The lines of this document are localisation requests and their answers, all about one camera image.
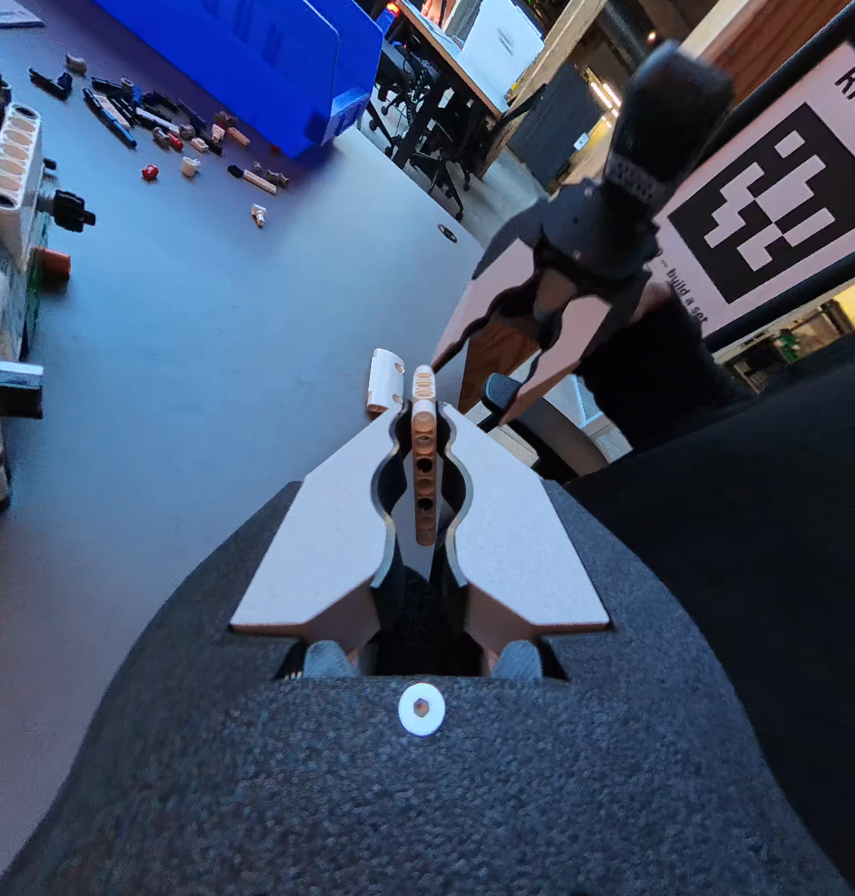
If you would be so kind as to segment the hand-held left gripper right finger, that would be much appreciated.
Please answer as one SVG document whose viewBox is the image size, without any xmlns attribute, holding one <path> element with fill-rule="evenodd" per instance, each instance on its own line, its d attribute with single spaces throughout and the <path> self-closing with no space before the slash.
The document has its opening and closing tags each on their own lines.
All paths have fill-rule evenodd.
<svg viewBox="0 0 855 896">
<path fill-rule="evenodd" d="M 500 655 L 515 641 L 601 632 L 610 616 L 541 477 L 448 403 L 444 472 L 463 483 L 444 533 L 463 630 Z"/>
</svg>

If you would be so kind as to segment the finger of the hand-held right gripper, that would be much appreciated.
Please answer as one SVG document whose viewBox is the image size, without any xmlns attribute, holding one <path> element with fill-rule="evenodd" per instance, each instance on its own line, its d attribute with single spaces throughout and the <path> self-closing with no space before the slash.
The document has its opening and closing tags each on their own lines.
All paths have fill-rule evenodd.
<svg viewBox="0 0 855 896">
<path fill-rule="evenodd" d="M 472 277 L 436 346 L 431 369 L 441 371 L 494 317 L 524 330 L 543 352 L 548 351 L 561 335 L 561 309 L 541 317 L 536 301 L 543 278 L 556 270 L 560 260 L 561 253 L 546 240 L 534 247 L 521 239 L 511 242 Z"/>
<path fill-rule="evenodd" d="M 562 315 L 556 342 L 538 355 L 529 377 L 506 407 L 501 424 L 522 416 L 601 345 L 661 306 L 670 295 L 670 285 L 652 280 L 645 285 L 630 315 L 625 314 L 628 308 L 609 307 L 599 297 L 579 297 L 570 302 Z"/>
</svg>

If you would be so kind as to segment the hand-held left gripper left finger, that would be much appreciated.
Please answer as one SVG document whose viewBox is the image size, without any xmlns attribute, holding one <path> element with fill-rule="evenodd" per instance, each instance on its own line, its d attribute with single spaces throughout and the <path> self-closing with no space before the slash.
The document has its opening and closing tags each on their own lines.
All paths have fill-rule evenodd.
<svg viewBox="0 0 855 896">
<path fill-rule="evenodd" d="M 231 617 L 234 633 L 336 643 L 356 654 L 396 609 L 392 510 L 407 484 L 399 428 L 382 414 L 302 480 Z"/>
</svg>

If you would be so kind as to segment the white lego beam assembly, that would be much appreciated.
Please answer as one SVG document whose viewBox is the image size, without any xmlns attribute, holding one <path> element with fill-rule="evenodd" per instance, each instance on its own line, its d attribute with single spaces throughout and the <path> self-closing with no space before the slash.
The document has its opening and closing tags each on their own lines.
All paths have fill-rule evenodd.
<svg viewBox="0 0 855 896">
<path fill-rule="evenodd" d="M 368 371 L 366 412 L 377 417 L 402 406 L 406 372 L 402 359 L 374 349 Z M 435 374 L 428 364 L 411 375 L 411 464 L 415 541 L 433 546 L 437 504 L 437 407 Z"/>
</svg>

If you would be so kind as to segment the person's right forearm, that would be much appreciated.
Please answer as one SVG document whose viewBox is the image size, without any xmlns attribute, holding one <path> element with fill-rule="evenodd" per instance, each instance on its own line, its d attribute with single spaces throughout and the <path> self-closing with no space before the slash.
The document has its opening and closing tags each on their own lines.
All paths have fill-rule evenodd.
<svg viewBox="0 0 855 896">
<path fill-rule="evenodd" d="M 757 399 L 716 364 L 699 320 L 674 293 L 603 342 L 576 372 L 635 453 L 724 420 Z"/>
</svg>

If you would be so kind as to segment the pile of small lego pieces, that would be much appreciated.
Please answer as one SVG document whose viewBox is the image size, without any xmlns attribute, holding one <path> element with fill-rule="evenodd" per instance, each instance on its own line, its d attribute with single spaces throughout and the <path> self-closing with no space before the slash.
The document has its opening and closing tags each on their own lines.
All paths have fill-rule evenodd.
<svg viewBox="0 0 855 896">
<path fill-rule="evenodd" d="M 74 75 L 85 78 L 88 66 L 83 58 L 70 54 L 64 56 L 64 70 L 56 78 L 34 67 L 28 68 L 30 82 L 62 102 L 74 93 Z M 132 151 L 138 148 L 139 141 L 134 135 L 138 128 L 147 132 L 163 151 L 200 161 L 206 154 L 221 158 L 227 137 L 242 148 L 250 145 L 250 139 L 238 128 L 238 118 L 232 113 L 220 110 L 211 116 L 211 120 L 207 119 L 186 101 L 174 99 L 163 91 L 146 91 L 126 77 L 117 82 L 92 76 L 82 86 L 81 93 L 83 103 L 92 115 Z M 289 185 L 286 174 L 269 169 L 259 161 L 246 167 L 228 164 L 227 171 L 235 179 L 254 185 L 271 196 Z"/>
</svg>

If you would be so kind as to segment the partly built lego truck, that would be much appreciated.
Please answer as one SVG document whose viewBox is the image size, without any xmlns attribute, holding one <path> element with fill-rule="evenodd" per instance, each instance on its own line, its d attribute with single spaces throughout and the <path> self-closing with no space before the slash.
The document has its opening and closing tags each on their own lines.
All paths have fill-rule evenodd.
<svg viewBox="0 0 855 896">
<path fill-rule="evenodd" d="M 49 249 L 49 231 L 95 224 L 84 198 L 60 188 L 43 150 L 41 114 L 14 102 L 0 75 L 0 511 L 11 498 L 3 420 L 43 417 L 44 369 L 29 361 L 41 289 L 71 273 L 69 255 Z"/>
</svg>

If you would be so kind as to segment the wooden desk panel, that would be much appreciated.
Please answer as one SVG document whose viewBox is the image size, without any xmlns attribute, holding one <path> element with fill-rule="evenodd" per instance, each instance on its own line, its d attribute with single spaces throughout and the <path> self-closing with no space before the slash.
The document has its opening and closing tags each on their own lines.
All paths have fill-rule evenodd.
<svg viewBox="0 0 855 896">
<path fill-rule="evenodd" d="M 471 333 L 457 409 L 467 412 L 480 402 L 490 375 L 511 375 L 536 355 L 540 329 L 531 315 L 507 317 L 495 312 L 481 329 Z"/>
</svg>

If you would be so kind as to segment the black office chair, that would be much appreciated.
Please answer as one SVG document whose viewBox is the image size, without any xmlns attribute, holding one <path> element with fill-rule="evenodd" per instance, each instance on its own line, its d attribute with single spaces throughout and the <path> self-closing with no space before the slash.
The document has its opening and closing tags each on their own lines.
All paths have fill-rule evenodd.
<svg viewBox="0 0 855 896">
<path fill-rule="evenodd" d="M 483 407 L 489 410 L 489 416 L 478 424 L 482 431 L 489 434 L 502 427 L 510 429 L 537 455 L 532 470 L 563 486 L 610 464 L 596 443 L 546 398 L 505 423 L 503 413 L 519 389 L 520 383 L 512 377 L 488 377 L 480 396 Z"/>
<path fill-rule="evenodd" d="M 389 159 L 405 138 L 436 83 L 432 67 L 405 45 L 384 40 L 378 64 L 375 87 L 377 101 L 366 107 L 368 128 L 380 132 L 385 140 L 384 153 Z M 447 125 L 434 119 L 415 143 L 409 164 L 429 179 L 428 191 L 435 189 L 456 205 L 455 218 L 462 221 L 464 206 L 451 176 L 449 166 L 456 160 L 463 129 L 456 123 Z"/>
</svg>

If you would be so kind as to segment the white box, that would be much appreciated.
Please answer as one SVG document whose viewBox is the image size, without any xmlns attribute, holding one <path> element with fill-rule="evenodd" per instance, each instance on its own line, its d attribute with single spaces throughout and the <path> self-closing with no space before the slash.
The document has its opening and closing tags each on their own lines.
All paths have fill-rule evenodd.
<svg viewBox="0 0 855 896">
<path fill-rule="evenodd" d="M 483 1 L 464 42 L 460 60 L 513 84 L 544 49 L 544 39 L 520 6 Z"/>
</svg>

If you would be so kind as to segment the wooden table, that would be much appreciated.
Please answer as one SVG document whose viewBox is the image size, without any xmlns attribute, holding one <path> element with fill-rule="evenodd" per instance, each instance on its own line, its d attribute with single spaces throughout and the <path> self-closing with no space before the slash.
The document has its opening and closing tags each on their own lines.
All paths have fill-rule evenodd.
<svg viewBox="0 0 855 896">
<path fill-rule="evenodd" d="M 410 121 L 408 131 L 392 157 L 394 164 L 403 170 L 411 162 L 427 133 L 428 126 L 435 119 L 441 99 L 448 90 L 455 89 L 476 100 L 478 106 L 485 110 L 485 115 L 495 121 L 501 120 L 509 107 L 502 93 L 492 87 L 485 90 L 489 83 L 477 74 L 473 65 L 462 65 L 462 50 L 452 38 L 422 16 L 410 2 L 398 1 L 395 4 L 399 7 L 399 15 L 405 23 L 426 44 L 427 58 L 437 70 L 434 85 L 428 89 L 419 110 Z"/>
</svg>

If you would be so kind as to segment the blue plastic bin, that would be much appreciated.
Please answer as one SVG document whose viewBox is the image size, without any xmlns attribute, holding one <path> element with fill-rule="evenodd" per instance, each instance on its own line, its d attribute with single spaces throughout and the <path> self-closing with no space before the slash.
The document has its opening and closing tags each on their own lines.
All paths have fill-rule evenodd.
<svg viewBox="0 0 855 896">
<path fill-rule="evenodd" d="M 353 127 L 384 36 L 354 1 L 98 1 L 291 158 Z"/>
</svg>

